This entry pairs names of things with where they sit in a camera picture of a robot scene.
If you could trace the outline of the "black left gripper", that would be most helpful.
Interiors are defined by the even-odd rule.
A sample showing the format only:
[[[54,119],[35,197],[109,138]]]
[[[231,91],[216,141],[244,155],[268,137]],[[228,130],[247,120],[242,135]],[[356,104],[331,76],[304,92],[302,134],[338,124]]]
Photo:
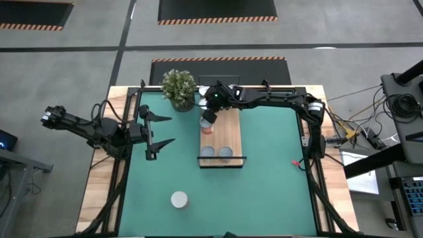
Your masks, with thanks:
[[[129,134],[133,144],[146,143],[145,150],[146,159],[154,161],[157,159],[157,154],[164,146],[170,144],[174,139],[166,139],[157,143],[153,143],[153,131],[151,130],[151,122],[163,122],[172,120],[171,117],[158,116],[154,114],[146,104],[139,107],[139,117],[143,119],[144,124],[130,124]]]

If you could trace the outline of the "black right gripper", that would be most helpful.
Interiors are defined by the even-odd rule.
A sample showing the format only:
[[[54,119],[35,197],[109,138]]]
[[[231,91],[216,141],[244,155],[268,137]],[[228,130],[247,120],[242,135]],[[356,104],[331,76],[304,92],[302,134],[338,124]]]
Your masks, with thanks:
[[[209,122],[210,124],[214,124],[217,115],[213,111],[220,111],[223,109],[229,108],[238,108],[238,95],[234,95],[229,88],[229,85],[217,81],[216,84],[211,85],[206,93],[206,99],[208,101],[205,110],[202,114],[202,117],[205,121]]]

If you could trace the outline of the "orange and red tin can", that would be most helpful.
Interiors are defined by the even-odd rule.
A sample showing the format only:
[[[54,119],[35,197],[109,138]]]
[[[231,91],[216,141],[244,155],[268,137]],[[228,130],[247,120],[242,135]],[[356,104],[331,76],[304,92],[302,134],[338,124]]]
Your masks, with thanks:
[[[204,117],[200,118],[200,129],[203,134],[212,134],[213,133],[213,124],[208,122]]]
[[[171,204],[174,208],[184,209],[189,205],[189,197],[183,191],[176,191],[171,196]]]

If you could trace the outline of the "gold sided tin can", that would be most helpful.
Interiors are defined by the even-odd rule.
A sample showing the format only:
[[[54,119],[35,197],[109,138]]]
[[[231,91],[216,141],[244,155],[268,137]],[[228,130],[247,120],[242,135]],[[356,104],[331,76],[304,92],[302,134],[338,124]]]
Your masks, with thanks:
[[[198,92],[200,94],[200,99],[199,99],[198,104],[205,110],[207,109],[206,105],[208,103],[208,101],[206,99],[206,93],[207,93],[209,88],[210,88],[210,86],[201,85],[198,89]]]

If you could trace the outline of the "carrot print tin can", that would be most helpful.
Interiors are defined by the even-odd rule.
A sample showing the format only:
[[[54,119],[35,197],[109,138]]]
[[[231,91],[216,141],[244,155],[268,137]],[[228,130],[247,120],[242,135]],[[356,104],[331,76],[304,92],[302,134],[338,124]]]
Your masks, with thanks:
[[[200,162],[202,164],[210,164],[213,162],[213,159],[206,159],[206,157],[213,157],[215,154],[215,150],[213,147],[205,146],[200,151],[200,156],[202,157],[200,159]]]

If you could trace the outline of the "pale sided tin can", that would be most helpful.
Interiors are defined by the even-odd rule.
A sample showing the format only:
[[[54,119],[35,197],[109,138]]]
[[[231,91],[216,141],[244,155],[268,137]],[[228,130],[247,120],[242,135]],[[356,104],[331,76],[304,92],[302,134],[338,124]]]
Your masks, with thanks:
[[[219,156],[221,157],[220,161],[222,163],[230,162],[230,158],[233,156],[233,151],[230,147],[222,147],[219,150]]]

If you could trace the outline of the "green table mat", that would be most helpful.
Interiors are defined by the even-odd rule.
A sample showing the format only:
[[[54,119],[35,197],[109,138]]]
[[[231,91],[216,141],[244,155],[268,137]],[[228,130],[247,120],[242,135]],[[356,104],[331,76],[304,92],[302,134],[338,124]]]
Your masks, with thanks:
[[[174,139],[157,159],[145,146],[132,152],[118,234],[135,236],[314,235],[306,175],[291,161],[303,157],[297,118],[289,108],[258,107],[240,113],[240,169],[201,169],[200,109],[176,112],[159,92],[141,96],[155,114],[172,120],[152,123],[157,141]],[[171,196],[189,197],[184,209]]]

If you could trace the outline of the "dark screen with blue light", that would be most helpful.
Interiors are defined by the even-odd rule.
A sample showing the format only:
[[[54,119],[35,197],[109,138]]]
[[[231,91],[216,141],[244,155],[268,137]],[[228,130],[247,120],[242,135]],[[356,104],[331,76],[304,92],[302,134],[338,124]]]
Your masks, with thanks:
[[[18,138],[6,131],[0,130],[0,149],[13,151]]]

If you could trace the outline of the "black power adapter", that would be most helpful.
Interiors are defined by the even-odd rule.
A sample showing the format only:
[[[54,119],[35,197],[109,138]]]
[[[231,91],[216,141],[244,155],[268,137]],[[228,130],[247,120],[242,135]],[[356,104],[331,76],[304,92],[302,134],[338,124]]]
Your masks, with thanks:
[[[367,127],[362,129],[361,134],[374,149],[382,150],[387,147],[371,128]]]

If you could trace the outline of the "white paper sheet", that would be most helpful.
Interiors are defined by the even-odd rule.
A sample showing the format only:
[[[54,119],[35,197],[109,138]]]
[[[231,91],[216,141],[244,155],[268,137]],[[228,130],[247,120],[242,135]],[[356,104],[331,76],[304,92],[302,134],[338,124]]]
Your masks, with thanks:
[[[360,155],[346,151],[341,151],[340,156],[342,163],[345,166],[367,157],[367,155]],[[379,194],[376,172],[374,170],[356,177],[348,178],[347,183],[349,190],[352,192],[363,192],[375,195]]]

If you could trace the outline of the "black diagonal beam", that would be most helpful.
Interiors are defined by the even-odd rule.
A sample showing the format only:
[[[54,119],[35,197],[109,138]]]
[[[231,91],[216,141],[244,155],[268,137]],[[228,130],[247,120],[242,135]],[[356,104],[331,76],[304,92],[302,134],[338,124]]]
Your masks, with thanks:
[[[381,167],[386,167],[396,161],[407,162],[401,144],[388,147],[387,149],[344,166],[344,173],[346,178],[350,179],[380,169]]]

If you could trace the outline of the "black cart pole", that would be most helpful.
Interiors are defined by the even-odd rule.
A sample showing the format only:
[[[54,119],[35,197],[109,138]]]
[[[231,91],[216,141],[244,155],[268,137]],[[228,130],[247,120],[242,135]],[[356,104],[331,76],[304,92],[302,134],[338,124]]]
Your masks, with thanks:
[[[421,75],[423,75],[423,59],[400,75],[394,76],[394,80],[398,85],[408,86],[413,79]]]

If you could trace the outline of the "backlit keyboard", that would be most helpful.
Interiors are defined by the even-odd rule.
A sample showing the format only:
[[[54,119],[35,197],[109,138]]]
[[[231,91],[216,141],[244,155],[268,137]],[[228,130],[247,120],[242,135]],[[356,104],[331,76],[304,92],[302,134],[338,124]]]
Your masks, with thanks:
[[[400,190],[411,216],[423,216],[423,177],[403,177]]]

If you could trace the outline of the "wooden shelf with black frame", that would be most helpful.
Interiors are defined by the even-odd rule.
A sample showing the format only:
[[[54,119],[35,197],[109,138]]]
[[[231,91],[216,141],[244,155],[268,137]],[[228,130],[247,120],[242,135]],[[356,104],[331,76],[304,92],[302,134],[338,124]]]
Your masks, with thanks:
[[[200,117],[205,109],[200,107]],[[212,134],[203,134],[200,129],[200,151],[203,147],[210,146],[215,150],[213,157],[206,157],[206,159],[213,159],[210,164],[202,164],[199,154],[197,162],[201,169],[240,169],[242,168],[247,158],[243,155],[241,145],[241,124],[239,120],[239,111],[237,109],[221,110],[217,113],[217,120],[213,124]],[[230,147],[233,151],[233,156],[230,162],[222,163],[220,161],[219,150],[222,147]]]

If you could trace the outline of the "black metal rig frame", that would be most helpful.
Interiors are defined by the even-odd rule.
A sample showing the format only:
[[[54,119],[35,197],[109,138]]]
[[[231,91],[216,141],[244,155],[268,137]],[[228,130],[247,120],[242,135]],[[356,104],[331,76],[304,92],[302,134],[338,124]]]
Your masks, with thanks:
[[[324,88],[322,85],[271,85],[272,90],[290,89],[295,87],[303,87],[308,93],[313,96],[327,102]],[[141,96],[141,93],[137,92],[141,86],[112,86],[109,90],[107,99],[112,103],[119,116],[125,118],[134,117],[134,110],[136,102],[140,102],[141,99],[137,99],[137,96]],[[324,137],[330,137],[335,133],[335,127],[328,114],[325,115],[323,122],[323,135]],[[326,154],[324,159],[320,162],[315,162],[313,165],[313,175],[317,182],[323,182],[323,178],[318,178],[318,166],[322,170],[321,174],[324,177],[326,185],[327,197],[331,204],[334,206],[340,217],[355,231],[359,231],[358,222],[356,219],[356,213],[354,211],[350,191],[348,189],[348,183],[342,168],[341,154],[339,148],[335,148],[332,145],[326,148]],[[98,163],[106,157],[106,152],[103,149],[95,149],[93,152],[92,165]],[[117,161],[110,158],[90,169],[87,185],[85,187],[85,193],[83,197],[83,203],[79,212],[75,233],[80,233],[92,223],[94,218],[100,213],[100,210],[105,205],[109,193],[112,194],[114,189],[117,187],[117,183],[122,180],[124,167],[126,166],[125,161]],[[317,199],[317,207],[319,211],[319,218],[321,219],[323,231],[329,231],[329,215],[323,207],[322,202],[319,198]],[[123,202],[115,202],[111,207],[111,211],[106,215],[105,222],[100,223],[100,227],[95,233],[111,233],[114,229],[118,228],[116,225],[118,221],[118,206],[122,205]]]

